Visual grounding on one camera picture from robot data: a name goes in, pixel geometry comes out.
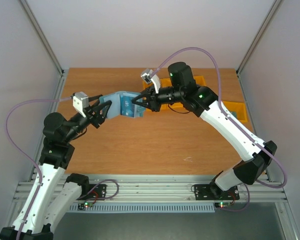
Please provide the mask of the middle yellow bin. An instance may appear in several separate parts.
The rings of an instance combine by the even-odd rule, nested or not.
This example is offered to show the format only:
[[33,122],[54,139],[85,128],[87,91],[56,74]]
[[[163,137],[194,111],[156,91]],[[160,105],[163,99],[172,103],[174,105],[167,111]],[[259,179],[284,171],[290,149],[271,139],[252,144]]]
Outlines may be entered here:
[[194,76],[193,78],[194,78],[197,85],[199,85],[199,86],[206,86],[207,85],[206,80],[202,75]]

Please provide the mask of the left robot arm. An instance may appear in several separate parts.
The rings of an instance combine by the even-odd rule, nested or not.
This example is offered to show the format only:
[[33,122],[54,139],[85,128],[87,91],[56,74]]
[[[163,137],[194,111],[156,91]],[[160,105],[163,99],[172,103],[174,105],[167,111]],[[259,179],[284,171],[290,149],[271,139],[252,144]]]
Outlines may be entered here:
[[37,176],[27,200],[11,226],[2,228],[1,240],[51,240],[61,219],[77,199],[86,199],[91,193],[89,178],[72,173],[61,192],[53,198],[55,188],[64,175],[75,148],[71,141],[93,125],[104,123],[111,100],[103,103],[99,96],[88,97],[83,92],[71,96],[77,113],[69,120],[59,112],[48,114],[43,122],[43,148],[34,164]]

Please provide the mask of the left frame post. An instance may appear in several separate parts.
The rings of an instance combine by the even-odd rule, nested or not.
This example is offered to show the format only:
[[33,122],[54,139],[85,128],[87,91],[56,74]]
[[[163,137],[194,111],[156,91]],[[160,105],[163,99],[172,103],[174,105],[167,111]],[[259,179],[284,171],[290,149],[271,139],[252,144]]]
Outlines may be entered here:
[[21,7],[23,8],[29,22],[31,23],[32,27],[34,28],[34,31],[36,32],[39,40],[41,41],[43,47],[45,48],[45,51],[47,52],[48,56],[50,57],[52,63],[54,64],[57,72],[62,76],[64,73],[64,70],[59,62],[59,60],[57,59],[48,39],[46,38],[35,14],[33,13],[29,3],[27,0],[19,0],[18,1],[21,5]]

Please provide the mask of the right frame post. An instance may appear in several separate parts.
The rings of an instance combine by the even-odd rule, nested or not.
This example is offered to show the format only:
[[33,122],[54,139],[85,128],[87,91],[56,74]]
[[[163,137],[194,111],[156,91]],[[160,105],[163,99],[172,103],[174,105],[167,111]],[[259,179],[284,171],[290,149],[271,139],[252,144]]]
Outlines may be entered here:
[[252,57],[254,51],[257,49],[260,41],[262,40],[263,36],[265,35],[267,29],[269,28],[270,24],[272,23],[275,15],[279,11],[281,5],[283,4],[284,0],[274,0],[264,17],[260,27],[258,28],[251,44],[249,45],[243,59],[241,60],[238,68],[236,69],[236,75],[239,78],[242,71],[244,70],[245,66],[247,65],[248,61]]

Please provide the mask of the teal card holder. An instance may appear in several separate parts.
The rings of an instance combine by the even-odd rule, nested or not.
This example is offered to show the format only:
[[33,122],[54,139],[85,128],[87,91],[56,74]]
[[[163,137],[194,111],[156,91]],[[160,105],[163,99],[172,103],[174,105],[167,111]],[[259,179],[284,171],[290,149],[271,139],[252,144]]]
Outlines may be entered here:
[[139,92],[117,91],[101,96],[99,98],[100,103],[111,101],[111,106],[107,112],[106,118],[113,119],[117,116],[129,118],[143,117],[146,108],[132,103],[132,99],[139,94]]

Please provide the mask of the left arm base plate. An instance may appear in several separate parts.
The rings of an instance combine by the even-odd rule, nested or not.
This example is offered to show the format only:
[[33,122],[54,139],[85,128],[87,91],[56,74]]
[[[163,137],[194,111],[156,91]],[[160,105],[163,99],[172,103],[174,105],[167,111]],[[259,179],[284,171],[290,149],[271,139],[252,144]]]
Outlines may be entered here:
[[107,193],[107,185],[106,184],[100,184],[96,188],[93,189],[92,192],[90,192],[86,196],[81,196],[79,200],[104,200]]

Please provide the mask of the right yellow bin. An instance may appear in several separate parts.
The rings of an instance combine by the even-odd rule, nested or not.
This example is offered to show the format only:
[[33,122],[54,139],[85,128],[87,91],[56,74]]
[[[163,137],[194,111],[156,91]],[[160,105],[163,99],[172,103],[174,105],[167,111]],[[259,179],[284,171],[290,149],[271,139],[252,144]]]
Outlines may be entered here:
[[247,109],[243,102],[223,101],[223,104],[230,112],[236,112],[237,119],[241,123],[245,124],[248,122]]

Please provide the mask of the card in right bin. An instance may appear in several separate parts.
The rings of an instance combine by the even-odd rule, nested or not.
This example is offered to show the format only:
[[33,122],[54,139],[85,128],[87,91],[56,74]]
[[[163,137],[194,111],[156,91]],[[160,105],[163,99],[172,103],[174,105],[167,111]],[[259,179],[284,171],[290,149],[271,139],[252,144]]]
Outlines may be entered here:
[[238,118],[237,113],[235,111],[231,111],[231,114],[233,115],[234,118]]

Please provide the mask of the small circuit board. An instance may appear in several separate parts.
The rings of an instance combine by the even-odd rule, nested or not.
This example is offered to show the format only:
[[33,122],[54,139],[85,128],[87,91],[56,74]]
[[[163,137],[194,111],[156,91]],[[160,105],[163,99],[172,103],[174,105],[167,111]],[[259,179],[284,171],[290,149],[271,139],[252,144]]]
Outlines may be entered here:
[[85,210],[85,209],[92,208],[93,205],[94,205],[94,203],[92,203],[92,202],[79,203],[79,204],[77,205],[77,209],[78,209],[79,211],[83,211],[83,210]]
[[219,208],[219,209],[224,209],[224,208],[231,207],[231,206],[232,206],[232,203],[231,203],[231,202],[224,202],[224,201],[221,201],[221,202],[215,202],[215,203],[214,203],[214,206],[215,206],[216,208]]

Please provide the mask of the right small circuit board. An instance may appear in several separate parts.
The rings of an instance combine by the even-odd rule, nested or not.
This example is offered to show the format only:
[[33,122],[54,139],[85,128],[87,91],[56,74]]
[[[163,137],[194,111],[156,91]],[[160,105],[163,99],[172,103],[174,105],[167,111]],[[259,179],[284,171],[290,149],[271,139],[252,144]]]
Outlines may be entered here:
[[216,208],[219,208],[219,209],[224,209],[224,208],[231,207],[231,206],[232,206],[232,203],[231,203],[231,202],[224,202],[224,201],[221,201],[221,202],[215,202],[215,203],[214,203],[214,206],[215,206]]

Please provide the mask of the frame post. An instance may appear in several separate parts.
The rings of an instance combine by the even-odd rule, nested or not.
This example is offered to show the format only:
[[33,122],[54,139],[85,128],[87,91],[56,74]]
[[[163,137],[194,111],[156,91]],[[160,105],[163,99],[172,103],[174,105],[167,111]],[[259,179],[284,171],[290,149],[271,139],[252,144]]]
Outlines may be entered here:
[[267,29],[269,28],[270,24],[272,23],[275,15],[279,11],[281,5],[283,4],[284,0],[274,0],[264,17],[260,27],[258,28],[251,44],[249,45],[243,59],[241,60],[238,68],[236,69],[236,75],[239,78],[242,71],[244,70],[245,66],[247,65],[248,61],[252,57],[254,51],[257,49],[260,41],[262,40],[263,36],[265,35]]
[[57,59],[48,39],[46,38],[35,14],[33,13],[29,3],[27,0],[19,0],[18,1],[21,5],[21,7],[23,8],[29,22],[31,23],[32,27],[34,28],[34,31],[36,32],[39,40],[41,41],[43,47],[45,48],[45,51],[47,52],[48,56],[50,57],[52,63],[54,64],[57,72],[62,76],[64,73],[64,70],[59,62],[59,60]]

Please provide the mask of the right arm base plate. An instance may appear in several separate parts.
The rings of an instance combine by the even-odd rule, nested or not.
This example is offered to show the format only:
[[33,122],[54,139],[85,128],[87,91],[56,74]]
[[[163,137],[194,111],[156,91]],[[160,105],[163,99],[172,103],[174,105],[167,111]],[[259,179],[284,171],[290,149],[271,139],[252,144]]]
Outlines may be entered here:
[[237,186],[231,187],[228,191],[223,191],[220,196],[215,196],[209,184],[194,184],[190,190],[194,193],[196,201],[232,201],[239,200],[239,190]]

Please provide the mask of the blue VIP card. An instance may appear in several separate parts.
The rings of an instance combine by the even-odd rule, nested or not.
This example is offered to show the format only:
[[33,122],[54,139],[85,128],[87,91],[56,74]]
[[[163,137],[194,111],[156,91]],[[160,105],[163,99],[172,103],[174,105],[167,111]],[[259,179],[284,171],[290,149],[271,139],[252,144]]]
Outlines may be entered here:
[[120,96],[120,114],[124,117],[134,118],[136,115],[135,105],[132,103],[134,98],[131,94],[122,94]]

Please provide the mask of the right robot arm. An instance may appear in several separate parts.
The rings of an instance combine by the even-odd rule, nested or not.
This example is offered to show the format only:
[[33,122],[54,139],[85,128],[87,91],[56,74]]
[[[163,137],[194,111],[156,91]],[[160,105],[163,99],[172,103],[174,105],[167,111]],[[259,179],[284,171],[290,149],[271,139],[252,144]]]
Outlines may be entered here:
[[270,165],[277,145],[265,142],[250,132],[219,101],[219,97],[209,87],[196,83],[192,69],[184,62],[176,62],[168,67],[171,86],[162,87],[159,77],[147,68],[141,78],[148,84],[132,103],[159,112],[163,104],[181,103],[214,127],[236,150],[241,161],[226,171],[221,171],[210,182],[208,191],[214,199],[224,197],[230,188],[239,184],[252,185]]

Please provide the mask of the left small circuit board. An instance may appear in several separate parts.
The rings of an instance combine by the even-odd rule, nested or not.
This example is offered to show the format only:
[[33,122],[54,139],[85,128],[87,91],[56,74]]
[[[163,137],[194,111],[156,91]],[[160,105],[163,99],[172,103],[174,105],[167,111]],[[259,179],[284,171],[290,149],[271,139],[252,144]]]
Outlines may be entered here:
[[79,211],[83,211],[83,210],[85,210],[85,209],[92,208],[93,205],[94,205],[94,203],[92,203],[92,202],[79,203],[79,204],[77,205],[77,209],[78,209]]

